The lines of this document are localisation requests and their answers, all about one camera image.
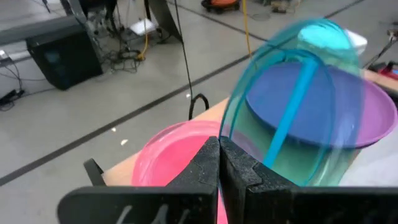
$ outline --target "black speaker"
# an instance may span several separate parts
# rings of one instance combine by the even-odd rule
[[[26,43],[46,79],[60,90],[103,73],[90,37],[81,24],[29,38]]]

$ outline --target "black floor line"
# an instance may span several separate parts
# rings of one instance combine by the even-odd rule
[[[207,75],[205,75],[205,76],[203,76],[201,78],[196,79],[195,81],[192,82],[192,86],[195,86],[195,85],[197,85],[199,83],[202,83],[202,82],[208,80],[209,78],[214,77],[217,74],[219,74],[219,73],[221,73],[221,72],[223,72],[223,71],[225,71],[225,70],[227,70],[227,69],[229,69],[229,68],[231,68],[231,67],[233,67],[233,66],[235,66],[235,65],[237,65],[237,64],[239,64],[241,62],[243,62],[244,60],[246,60],[248,58],[249,58],[249,55],[247,54],[247,55],[245,55],[245,56],[243,56],[243,57],[241,57],[241,58],[239,58],[237,60],[234,60],[233,62],[228,63],[228,64],[222,66],[221,68],[219,68],[219,69],[217,69],[217,70],[215,70],[215,71],[213,71],[213,72],[211,72],[211,73],[209,73],[209,74],[207,74]],[[6,184],[6,183],[8,183],[10,181],[15,180],[16,178],[18,178],[18,177],[20,177],[20,176],[22,176],[22,175],[34,170],[34,169],[40,167],[41,165],[43,165],[43,164],[45,164],[47,162],[50,162],[51,160],[57,158],[58,156],[61,156],[62,154],[66,153],[68,151],[71,151],[72,149],[82,145],[83,143],[86,143],[86,142],[92,140],[93,138],[99,136],[100,134],[105,133],[106,131],[110,130],[111,128],[113,128],[113,127],[115,127],[115,126],[117,126],[117,125],[119,125],[119,124],[121,124],[123,122],[126,122],[129,119],[131,119],[131,118],[133,118],[133,117],[135,117],[137,115],[142,114],[143,112],[145,112],[145,111],[147,111],[147,110],[149,110],[149,109],[151,109],[151,108],[153,108],[153,107],[165,102],[166,100],[172,98],[173,96],[176,96],[177,94],[182,93],[182,92],[184,92],[184,91],[186,91],[188,89],[189,89],[189,85],[186,84],[186,85],[184,85],[184,86],[172,91],[171,93],[168,93],[168,94],[166,94],[166,95],[164,95],[164,96],[162,96],[162,97],[160,97],[160,98],[158,98],[158,99],[146,104],[145,106],[143,106],[141,108],[138,108],[135,111],[133,111],[133,112],[127,114],[127,115],[124,115],[123,117],[121,117],[121,118],[119,118],[119,119],[117,119],[115,121],[110,122],[109,124],[106,124],[105,126],[103,126],[103,127],[99,128],[99,129],[97,129],[97,130],[95,130],[95,131],[93,131],[93,132],[81,137],[80,139],[77,139],[76,141],[73,141],[70,144],[67,144],[66,146],[63,146],[60,149],[57,149],[56,151],[53,151],[50,154],[47,154],[46,156],[41,157],[40,159],[37,159],[36,161],[31,162],[31,163],[19,168],[18,170],[15,170],[15,171],[11,172],[10,174],[5,175],[4,177],[1,177],[0,178],[0,186],[4,185],[4,184]]]
[[[337,14],[339,14],[339,13],[341,13],[341,12],[343,12],[343,11],[345,11],[345,10],[347,10],[347,9],[349,9],[349,8],[355,6],[355,5],[357,5],[357,4],[359,4],[359,3],[363,2],[363,1],[364,1],[364,0],[357,0],[357,1],[355,1],[355,2],[352,2],[351,4],[348,4],[348,5],[346,5],[345,7],[342,7],[342,8],[337,9],[336,11],[334,11],[334,12],[332,12],[332,13],[330,13],[330,14],[325,15],[324,18],[329,19],[329,18],[331,18],[331,17],[333,17],[333,16],[335,16],[335,15],[337,15]],[[171,2],[171,1],[167,1],[167,2],[168,2],[169,4],[171,4],[171,5],[174,5],[174,2]],[[245,32],[244,30],[239,29],[239,28],[237,28],[237,27],[235,27],[235,26],[231,26],[231,25],[229,25],[229,24],[227,24],[227,23],[225,23],[225,22],[218,21],[218,20],[216,20],[216,19],[214,19],[214,18],[212,18],[212,17],[210,17],[210,16],[207,16],[206,14],[202,14],[202,13],[200,13],[200,12],[196,12],[196,11],[194,11],[194,10],[192,10],[192,9],[189,9],[189,8],[185,7],[185,6],[181,6],[181,5],[179,5],[179,4],[178,4],[177,6],[178,6],[179,8],[181,8],[181,9],[184,9],[184,10],[188,11],[188,12],[194,13],[194,14],[196,14],[196,15],[198,15],[198,16],[204,17],[204,18],[209,19],[209,20],[211,20],[211,21],[213,21],[213,22],[216,22],[216,23],[218,23],[218,24],[220,24],[220,25],[222,25],[222,26],[228,27],[228,28],[230,28],[230,29],[232,29],[232,30],[238,31],[238,32],[240,32],[240,33],[246,35],[246,32]],[[268,41],[268,39],[265,39],[265,38],[263,38],[263,37],[260,37],[260,36],[258,36],[258,35],[256,35],[256,34],[252,34],[252,33],[250,33],[250,32],[249,32],[249,35],[250,35],[251,37],[257,39],[257,40]]]
[[[342,7],[341,9],[337,9],[336,11],[325,15],[325,18],[329,19],[329,18],[331,18],[331,17],[333,17],[333,16],[335,16],[335,15],[337,15],[337,14],[339,14],[339,13],[341,13],[341,12],[343,12],[343,11],[345,11],[345,10],[347,10],[347,9],[349,9],[349,8],[355,6],[355,5],[357,5],[357,4],[359,4],[359,3],[363,2],[363,1],[364,0],[357,0],[355,2],[352,2],[351,4],[348,4],[345,7]]]
[[[330,18],[332,16],[335,16],[336,14],[341,13],[344,10],[349,9],[350,7],[360,3],[362,1],[364,1],[364,0],[357,0],[357,1],[355,1],[355,2],[353,2],[351,4],[349,4],[349,5],[341,8],[341,9],[335,11],[335,12],[332,12],[329,15],[326,15],[325,18]],[[206,16],[204,14],[200,14],[200,13],[195,12],[195,11],[193,11],[191,9],[186,8],[186,7],[183,7],[183,6],[180,6],[180,5],[178,5],[178,7],[182,8],[182,9],[184,9],[186,11],[189,11],[191,13],[194,13],[196,15],[202,16],[202,17],[204,17],[206,19],[209,19],[209,20],[211,20],[213,22],[216,22],[218,24],[221,24],[221,25],[223,25],[225,27],[229,27],[232,30],[236,30],[236,31],[238,31],[240,33],[245,34],[244,30],[238,29],[238,28],[233,27],[233,26],[231,26],[229,24],[226,24],[224,22],[217,21],[214,18],[208,17],[208,16]],[[249,34],[249,35],[251,37],[253,37],[253,38],[258,39],[258,40],[263,40],[263,41],[267,40],[265,38],[262,38],[262,37],[259,37],[259,36],[255,35],[255,34]],[[205,75],[205,76],[193,81],[192,85],[195,86],[195,85],[197,85],[197,84],[199,84],[199,83],[201,83],[201,82],[203,82],[203,81],[205,81],[205,80],[207,80],[207,79],[209,79],[209,78],[211,78],[211,77],[213,77],[213,76],[215,76],[215,75],[217,75],[217,74],[219,74],[219,73],[221,73],[221,72],[223,72],[223,71],[225,71],[225,70],[227,70],[227,69],[229,69],[229,68],[231,68],[231,67],[233,67],[235,65],[237,65],[238,63],[240,63],[240,62],[242,62],[242,61],[244,61],[244,60],[246,60],[248,58],[249,58],[249,55],[247,54],[247,55],[245,55],[245,56],[243,56],[243,57],[241,57],[241,58],[239,58],[239,59],[227,64],[227,65],[224,65],[223,67],[221,67],[221,68],[219,68],[219,69],[217,69],[217,70],[215,70],[215,71],[213,71],[213,72],[211,72],[211,73],[209,73],[209,74],[207,74],[207,75]],[[66,153],[68,151],[71,151],[72,149],[82,145],[83,143],[88,142],[89,140],[99,136],[100,134],[105,133],[107,130],[109,130],[109,129],[111,129],[111,128],[113,128],[113,127],[115,127],[115,126],[117,126],[117,125],[119,125],[119,124],[121,124],[123,122],[126,122],[129,119],[131,119],[131,118],[133,118],[133,117],[135,117],[137,115],[142,114],[143,112],[145,112],[145,111],[147,111],[147,110],[149,110],[149,109],[151,109],[151,108],[153,108],[153,107],[165,102],[166,100],[172,98],[173,96],[176,96],[179,93],[182,93],[182,92],[186,91],[187,89],[189,89],[189,85],[188,84],[180,87],[179,89],[176,89],[176,90],[172,91],[171,93],[168,93],[168,94],[158,98],[155,101],[152,101],[152,102],[146,104],[145,106],[143,106],[141,108],[136,109],[135,111],[133,111],[133,112],[131,112],[131,113],[129,113],[129,114],[127,114],[127,115],[115,120],[115,121],[110,122],[109,124],[106,124],[105,126],[103,126],[103,127],[99,128],[99,129],[97,129],[97,130],[95,130],[95,131],[93,131],[93,132],[81,137],[80,139],[77,139],[76,141],[71,142],[70,144],[67,144],[66,146],[61,147],[60,149],[57,149],[56,151],[51,152],[50,154],[47,154],[44,157],[41,157],[40,159],[37,159],[34,162],[31,162],[31,163],[29,163],[29,164],[27,164],[27,165],[15,170],[15,171],[13,171],[13,172],[11,172],[10,174],[5,175],[4,177],[1,177],[0,178],[0,186],[3,186],[4,184],[15,180],[16,178],[18,178],[18,177],[20,177],[20,176],[22,176],[22,175],[34,170],[34,169],[40,167],[41,165],[43,165],[43,164],[45,164],[47,162],[50,162],[51,160],[61,156],[62,154]]]

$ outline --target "blue handle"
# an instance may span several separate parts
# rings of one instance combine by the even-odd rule
[[[296,112],[304,98],[305,93],[308,90],[308,86],[318,68],[318,63],[314,58],[306,59],[304,68],[298,78],[296,86],[293,91],[293,95],[290,98],[287,109],[278,125],[276,133],[272,138],[271,145],[268,149],[266,156],[264,157],[263,164],[269,168],[274,165],[275,159],[280,151],[280,147],[286,138],[287,131],[292,124],[292,121],[296,115]]]

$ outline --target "purple plastic plate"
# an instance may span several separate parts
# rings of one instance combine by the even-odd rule
[[[253,84],[246,104],[260,123],[278,127],[301,67],[298,62],[274,65]],[[335,67],[328,67],[328,72],[330,76],[317,70],[289,129],[290,137],[352,148],[372,144],[392,131],[397,109],[382,89]]]

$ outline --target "gray concrete floor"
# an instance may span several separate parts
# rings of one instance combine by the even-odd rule
[[[249,29],[252,34],[269,39],[294,21],[326,16],[352,2],[354,1],[303,0],[295,14],[271,15],[266,21],[250,19]],[[243,30],[241,12],[216,15],[202,9],[199,1],[179,0],[178,3],[183,6],[179,13],[193,80],[247,55],[245,36],[240,31],[214,21]],[[125,6],[126,1],[120,1],[120,4]],[[394,14],[397,7],[398,2],[395,0],[364,0],[330,19],[368,39],[368,48],[362,56],[367,61],[387,43],[387,23],[394,19],[398,21],[398,16]],[[249,2],[248,8],[250,14],[267,13],[266,8],[254,2]],[[55,12],[48,14],[39,0],[3,0],[0,2],[0,30],[63,16],[58,4],[52,4],[51,9]],[[170,10],[175,15],[174,7],[170,7]],[[251,38],[251,44],[255,49],[262,41]],[[24,48],[24,44],[16,43],[5,48],[18,51]],[[382,59],[396,60],[397,56],[398,46],[394,46]],[[10,111],[1,112],[0,178],[187,84],[180,44],[170,42],[157,45],[148,51],[146,58],[136,74],[105,73],[68,91],[52,90],[23,98]],[[244,60],[195,85],[194,94],[202,92],[211,105],[216,104],[229,95],[247,64],[248,61]],[[32,60],[17,66],[22,78],[43,77]],[[46,81],[24,82],[24,86],[30,92],[51,88]],[[17,84],[13,80],[0,77],[0,93],[15,87]],[[1,186],[2,220],[14,223],[56,223],[55,208],[60,198],[74,188],[90,185],[83,169],[85,160],[92,157],[103,169],[109,169],[139,151],[161,129],[185,121],[189,103],[187,93],[188,90],[183,91],[116,126],[116,132],[107,130]],[[378,144],[365,149],[349,170],[348,174],[352,175],[344,177],[342,183],[398,185],[398,177],[390,177],[387,172],[396,169],[396,165],[392,163],[391,166],[378,169],[380,162],[377,163],[378,159],[394,160],[397,132],[394,130]],[[129,141],[121,146],[123,139]],[[377,172],[369,174],[369,170],[377,169]],[[381,174],[388,176],[388,181],[376,180]]]

